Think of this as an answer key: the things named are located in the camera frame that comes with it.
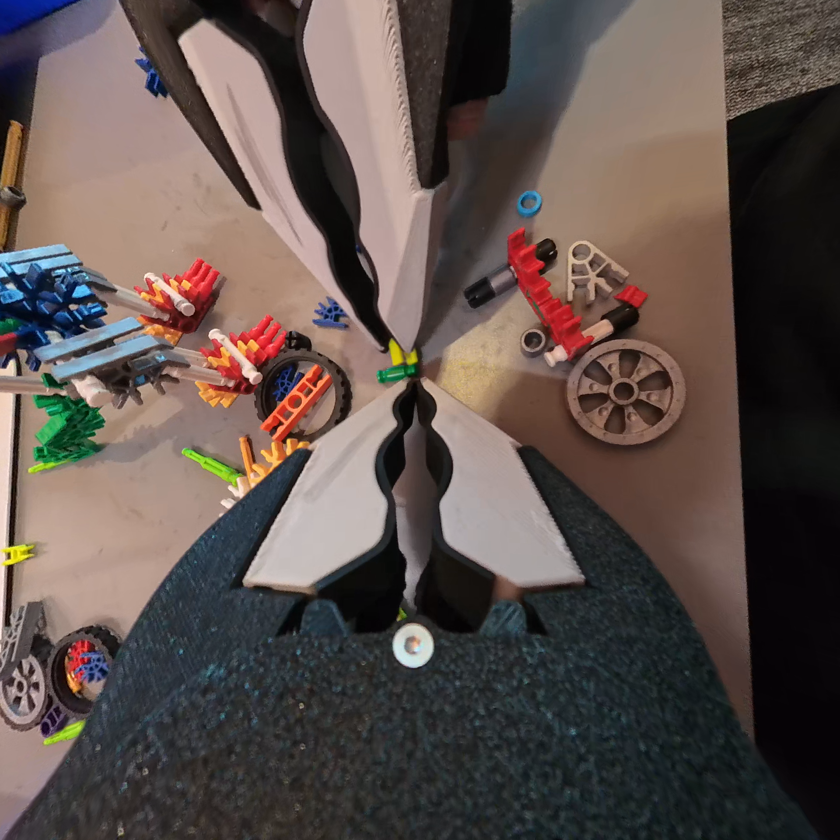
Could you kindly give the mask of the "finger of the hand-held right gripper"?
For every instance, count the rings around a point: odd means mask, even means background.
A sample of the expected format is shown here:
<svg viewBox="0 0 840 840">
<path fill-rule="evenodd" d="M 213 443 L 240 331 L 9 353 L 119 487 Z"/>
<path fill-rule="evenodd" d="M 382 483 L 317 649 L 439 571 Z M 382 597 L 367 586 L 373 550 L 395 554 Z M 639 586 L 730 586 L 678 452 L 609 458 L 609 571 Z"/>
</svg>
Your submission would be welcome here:
<svg viewBox="0 0 840 840">
<path fill-rule="evenodd" d="M 179 46 L 269 226 L 384 351 L 390 331 L 322 158 L 293 43 L 259 19 L 203 18 Z"/>
<path fill-rule="evenodd" d="M 416 346 L 447 199 L 448 2 L 304 2 L 298 54 L 358 190 L 374 313 Z"/>
</svg>

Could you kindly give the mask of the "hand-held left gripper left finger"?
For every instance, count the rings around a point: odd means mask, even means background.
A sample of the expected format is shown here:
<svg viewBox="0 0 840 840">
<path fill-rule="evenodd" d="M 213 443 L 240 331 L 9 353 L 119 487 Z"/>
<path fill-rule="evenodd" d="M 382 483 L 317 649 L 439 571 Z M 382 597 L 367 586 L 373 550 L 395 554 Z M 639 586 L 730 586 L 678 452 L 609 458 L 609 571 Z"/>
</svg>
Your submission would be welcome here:
<svg viewBox="0 0 840 840">
<path fill-rule="evenodd" d="M 384 548 L 396 528 L 416 381 L 403 381 L 326 433 L 244 577 L 244 586 L 315 594 Z"/>
</svg>

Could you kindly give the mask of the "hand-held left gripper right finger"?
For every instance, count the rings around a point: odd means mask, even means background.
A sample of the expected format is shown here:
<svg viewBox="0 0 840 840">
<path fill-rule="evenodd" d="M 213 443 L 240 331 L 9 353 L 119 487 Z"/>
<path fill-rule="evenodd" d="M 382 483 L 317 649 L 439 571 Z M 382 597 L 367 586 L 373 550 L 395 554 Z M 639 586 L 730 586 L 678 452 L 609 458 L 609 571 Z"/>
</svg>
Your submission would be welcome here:
<svg viewBox="0 0 840 840">
<path fill-rule="evenodd" d="M 584 584 L 518 442 L 435 383 L 421 383 L 434 402 L 431 430 L 452 462 L 438 506 L 447 545 L 525 591 Z"/>
</svg>

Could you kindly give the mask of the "person's right hand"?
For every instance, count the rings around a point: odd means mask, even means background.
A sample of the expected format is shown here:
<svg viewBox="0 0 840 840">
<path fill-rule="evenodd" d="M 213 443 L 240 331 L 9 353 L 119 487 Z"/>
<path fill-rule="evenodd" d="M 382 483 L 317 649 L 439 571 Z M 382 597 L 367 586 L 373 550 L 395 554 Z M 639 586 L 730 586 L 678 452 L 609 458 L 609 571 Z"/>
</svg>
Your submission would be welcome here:
<svg viewBox="0 0 840 840">
<path fill-rule="evenodd" d="M 485 121 L 488 105 L 488 98 L 480 98 L 452 106 L 446 120 L 448 142 L 465 141 L 477 135 Z"/>
</svg>

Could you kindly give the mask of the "large blue snowflake connector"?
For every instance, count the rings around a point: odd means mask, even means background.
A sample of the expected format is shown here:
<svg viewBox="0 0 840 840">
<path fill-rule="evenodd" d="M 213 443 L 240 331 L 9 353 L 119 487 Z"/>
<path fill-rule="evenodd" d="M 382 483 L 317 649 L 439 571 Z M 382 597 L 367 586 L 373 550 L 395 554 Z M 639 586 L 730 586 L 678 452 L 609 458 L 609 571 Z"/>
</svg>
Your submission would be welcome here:
<svg viewBox="0 0 840 840">
<path fill-rule="evenodd" d="M 144 88 L 155 98 L 166 99 L 169 97 L 169 92 L 163 83 L 163 80 L 152 64 L 150 58 L 147 56 L 145 49 L 139 46 L 140 57 L 134 59 L 137 67 L 141 68 L 144 73 Z"/>
</svg>

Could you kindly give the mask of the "large yellow fan connector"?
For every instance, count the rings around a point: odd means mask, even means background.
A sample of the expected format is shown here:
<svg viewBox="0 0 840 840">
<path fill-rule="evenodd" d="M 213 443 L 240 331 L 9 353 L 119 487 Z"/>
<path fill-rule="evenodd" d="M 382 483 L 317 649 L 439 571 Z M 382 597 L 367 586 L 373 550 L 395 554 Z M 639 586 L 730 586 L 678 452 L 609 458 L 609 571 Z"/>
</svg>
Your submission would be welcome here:
<svg viewBox="0 0 840 840">
<path fill-rule="evenodd" d="M 260 450 L 261 460 L 251 459 L 248 468 L 248 479 L 251 481 L 251 485 L 254 486 L 266 478 L 270 472 L 279 467 L 297 450 L 309 447 L 309 442 L 294 437 L 288 437 L 280 443 L 272 442 L 269 449 Z"/>
</svg>

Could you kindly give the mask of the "orange connector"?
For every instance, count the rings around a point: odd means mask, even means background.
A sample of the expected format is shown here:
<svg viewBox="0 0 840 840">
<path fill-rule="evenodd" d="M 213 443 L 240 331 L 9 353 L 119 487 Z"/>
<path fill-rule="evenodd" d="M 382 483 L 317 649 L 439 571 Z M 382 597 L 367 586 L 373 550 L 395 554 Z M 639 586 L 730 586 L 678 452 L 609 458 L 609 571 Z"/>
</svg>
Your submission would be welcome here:
<svg viewBox="0 0 840 840">
<path fill-rule="evenodd" d="M 282 442 L 310 413 L 332 384 L 332 377 L 319 364 L 311 367 L 261 423 L 260 429 Z"/>
</svg>

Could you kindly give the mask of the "black rubber tyre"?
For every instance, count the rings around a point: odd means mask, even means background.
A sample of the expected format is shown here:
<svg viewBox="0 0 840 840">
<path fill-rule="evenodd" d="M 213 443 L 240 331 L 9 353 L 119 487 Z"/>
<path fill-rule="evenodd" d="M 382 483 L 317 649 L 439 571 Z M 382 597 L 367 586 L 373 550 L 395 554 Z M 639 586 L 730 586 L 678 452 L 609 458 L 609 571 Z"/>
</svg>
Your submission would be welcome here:
<svg viewBox="0 0 840 840">
<path fill-rule="evenodd" d="M 86 686 L 67 678 L 65 671 L 67 650 L 79 639 L 93 642 L 100 654 L 109 661 L 110 670 L 121 645 L 119 637 L 110 629 L 101 625 L 91 625 L 84 626 L 63 637 L 52 648 L 47 664 L 49 693 L 58 708 L 73 719 L 89 716 L 94 703 L 99 698 L 108 680 Z"/>
<path fill-rule="evenodd" d="M 262 371 L 264 378 L 255 391 L 255 406 L 260 423 L 277 407 L 270 394 L 271 383 L 279 368 L 298 363 L 299 371 L 305 375 L 313 365 L 319 364 L 332 377 L 332 384 L 320 401 L 313 407 L 286 438 L 298 438 L 313 443 L 340 424 L 350 413 L 352 392 L 350 381 L 343 370 L 326 356 L 318 352 L 283 351 Z"/>
</svg>

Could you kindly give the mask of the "grey spoked wheel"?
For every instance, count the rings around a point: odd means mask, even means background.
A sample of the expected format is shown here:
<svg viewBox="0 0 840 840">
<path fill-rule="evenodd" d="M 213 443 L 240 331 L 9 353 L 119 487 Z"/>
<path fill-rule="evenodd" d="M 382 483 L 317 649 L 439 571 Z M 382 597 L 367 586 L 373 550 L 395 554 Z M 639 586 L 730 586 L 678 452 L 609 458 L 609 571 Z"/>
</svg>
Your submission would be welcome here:
<svg viewBox="0 0 840 840">
<path fill-rule="evenodd" d="M 566 383 L 570 413 L 609 445 L 645 445 L 666 434 L 686 405 L 686 380 L 658 346 L 636 339 L 598 343 L 576 362 Z"/>
</svg>

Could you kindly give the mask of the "long tan rod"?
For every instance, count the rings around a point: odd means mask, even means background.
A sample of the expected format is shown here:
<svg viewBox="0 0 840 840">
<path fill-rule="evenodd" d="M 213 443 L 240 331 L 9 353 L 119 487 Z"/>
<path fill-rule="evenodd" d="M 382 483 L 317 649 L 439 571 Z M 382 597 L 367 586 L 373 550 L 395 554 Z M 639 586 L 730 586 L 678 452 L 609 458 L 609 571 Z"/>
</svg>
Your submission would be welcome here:
<svg viewBox="0 0 840 840">
<path fill-rule="evenodd" d="M 19 171 L 22 165 L 22 160 L 25 150 L 25 129 L 24 126 L 15 120 L 11 120 L 8 124 L 6 143 L 3 151 L 2 171 L 1 171 L 1 187 L 15 186 L 21 189 L 19 185 Z M 11 211 L 5 206 L 1 205 L 1 250 L 4 251 L 8 240 L 9 231 L 12 222 L 16 218 L 18 212 Z"/>
</svg>

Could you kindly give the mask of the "red connector rack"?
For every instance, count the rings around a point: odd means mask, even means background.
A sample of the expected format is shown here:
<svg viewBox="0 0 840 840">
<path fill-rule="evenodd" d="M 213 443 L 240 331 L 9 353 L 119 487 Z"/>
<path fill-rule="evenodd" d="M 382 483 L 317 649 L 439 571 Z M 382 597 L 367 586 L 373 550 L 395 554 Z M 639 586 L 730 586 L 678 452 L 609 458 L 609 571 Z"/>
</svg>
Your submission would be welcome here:
<svg viewBox="0 0 840 840">
<path fill-rule="evenodd" d="M 564 305 L 552 294 L 550 282 L 543 276 L 557 255 L 556 244 L 550 238 L 529 245 L 525 227 L 507 239 L 508 266 L 517 286 L 553 341 L 553 350 L 545 355 L 550 366 L 572 361 L 593 342 L 580 329 L 581 317 L 574 317 L 571 305 Z"/>
</svg>

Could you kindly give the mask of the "white rod with black cap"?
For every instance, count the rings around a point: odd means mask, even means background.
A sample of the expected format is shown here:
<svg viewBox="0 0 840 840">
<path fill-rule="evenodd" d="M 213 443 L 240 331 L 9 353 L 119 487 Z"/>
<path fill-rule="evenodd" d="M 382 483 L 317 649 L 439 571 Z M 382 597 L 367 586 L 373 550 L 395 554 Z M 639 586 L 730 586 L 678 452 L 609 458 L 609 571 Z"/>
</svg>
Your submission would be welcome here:
<svg viewBox="0 0 840 840">
<path fill-rule="evenodd" d="M 601 320 L 583 331 L 579 329 L 580 320 L 576 318 L 573 320 L 574 323 L 565 330 L 561 342 L 545 353 L 543 359 L 550 367 L 574 361 L 592 345 L 633 327 L 638 322 L 638 318 L 638 309 L 626 302 L 610 310 Z"/>
</svg>

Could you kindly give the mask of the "beige triangular connector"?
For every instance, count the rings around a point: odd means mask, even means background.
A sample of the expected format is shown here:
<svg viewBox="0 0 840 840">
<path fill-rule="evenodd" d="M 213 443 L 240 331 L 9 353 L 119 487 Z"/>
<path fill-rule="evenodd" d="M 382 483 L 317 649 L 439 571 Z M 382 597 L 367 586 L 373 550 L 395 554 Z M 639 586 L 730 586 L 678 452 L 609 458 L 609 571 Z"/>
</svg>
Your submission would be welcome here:
<svg viewBox="0 0 840 840">
<path fill-rule="evenodd" d="M 591 241 L 579 239 L 568 250 L 566 264 L 566 297 L 572 303 L 577 292 L 584 293 L 590 306 L 597 295 L 609 298 L 623 288 L 629 272 Z"/>
</svg>

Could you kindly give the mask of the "multicoloured construction toy model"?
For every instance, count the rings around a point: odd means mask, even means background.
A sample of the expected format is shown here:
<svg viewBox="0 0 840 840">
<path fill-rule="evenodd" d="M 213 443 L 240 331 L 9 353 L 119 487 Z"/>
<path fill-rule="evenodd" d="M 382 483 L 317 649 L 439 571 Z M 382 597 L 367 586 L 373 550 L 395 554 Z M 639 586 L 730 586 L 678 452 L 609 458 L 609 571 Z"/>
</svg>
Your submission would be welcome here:
<svg viewBox="0 0 840 840">
<path fill-rule="evenodd" d="M 193 382 L 205 403 L 230 406 L 263 384 L 290 343 L 271 316 L 243 332 L 213 329 L 200 350 L 179 345 L 203 326 L 223 285 L 203 259 L 179 275 L 149 272 L 129 289 L 64 245 L 2 252 L 2 368 L 25 362 L 31 372 L 3 375 L 2 388 L 30 394 L 47 417 L 29 472 L 97 454 L 102 409 L 141 405 L 144 391 Z"/>
</svg>

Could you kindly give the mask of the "person's dark clothing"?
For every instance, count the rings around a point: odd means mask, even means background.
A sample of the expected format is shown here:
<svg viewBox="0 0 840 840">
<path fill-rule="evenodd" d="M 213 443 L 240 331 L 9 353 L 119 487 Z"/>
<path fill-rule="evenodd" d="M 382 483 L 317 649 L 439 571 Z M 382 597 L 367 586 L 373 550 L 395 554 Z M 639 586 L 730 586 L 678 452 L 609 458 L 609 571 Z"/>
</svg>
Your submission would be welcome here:
<svg viewBox="0 0 840 840">
<path fill-rule="evenodd" d="M 728 125 L 755 736 L 839 820 L 839 91 Z"/>
</svg>

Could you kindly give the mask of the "grey connector with flat strip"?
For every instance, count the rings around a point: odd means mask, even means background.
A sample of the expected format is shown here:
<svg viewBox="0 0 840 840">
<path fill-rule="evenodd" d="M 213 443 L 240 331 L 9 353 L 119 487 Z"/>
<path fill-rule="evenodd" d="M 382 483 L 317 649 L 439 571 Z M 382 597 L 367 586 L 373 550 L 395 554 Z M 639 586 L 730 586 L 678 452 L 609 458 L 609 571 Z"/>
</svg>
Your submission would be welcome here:
<svg viewBox="0 0 840 840">
<path fill-rule="evenodd" d="M 46 630 L 42 601 L 28 602 L 12 612 L 10 624 L 3 629 L 1 680 L 8 679 L 15 668 L 32 653 L 35 637 Z"/>
</svg>

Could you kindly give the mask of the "grey wheel with black tyre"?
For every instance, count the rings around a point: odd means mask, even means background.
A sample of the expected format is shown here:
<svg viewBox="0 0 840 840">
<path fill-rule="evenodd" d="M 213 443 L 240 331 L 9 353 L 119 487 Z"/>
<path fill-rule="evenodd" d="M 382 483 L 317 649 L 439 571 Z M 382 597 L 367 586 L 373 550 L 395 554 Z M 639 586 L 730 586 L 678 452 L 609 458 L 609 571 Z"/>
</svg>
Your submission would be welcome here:
<svg viewBox="0 0 840 840">
<path fill-rule="evenodd" d="M 16 732 L 36 728 L 53 705 L 47 664 L 49 646 L 39 645 L 1 684 L 1 717 Z"/>
</svg>

